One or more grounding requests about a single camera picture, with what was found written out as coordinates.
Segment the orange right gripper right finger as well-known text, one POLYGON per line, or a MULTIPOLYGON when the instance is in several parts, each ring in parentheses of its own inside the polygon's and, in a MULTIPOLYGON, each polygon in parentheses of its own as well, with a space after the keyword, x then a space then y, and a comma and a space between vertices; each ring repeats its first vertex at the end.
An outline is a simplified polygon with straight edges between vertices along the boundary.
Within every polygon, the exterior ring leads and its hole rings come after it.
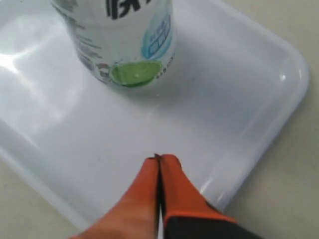
POLYGON ((216 210, 185 175, 176 156, 159 156, 159 167, 165 239, 259 238, 216 210))

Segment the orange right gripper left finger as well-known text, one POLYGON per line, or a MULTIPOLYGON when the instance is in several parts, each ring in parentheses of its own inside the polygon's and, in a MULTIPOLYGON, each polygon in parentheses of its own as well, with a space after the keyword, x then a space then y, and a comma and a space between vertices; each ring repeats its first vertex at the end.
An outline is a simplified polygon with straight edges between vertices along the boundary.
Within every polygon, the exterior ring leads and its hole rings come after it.
POLYGON ((100 220, 74 239, 156 239, 160 203, 159 161, 147 158, 131 186, 100 220))

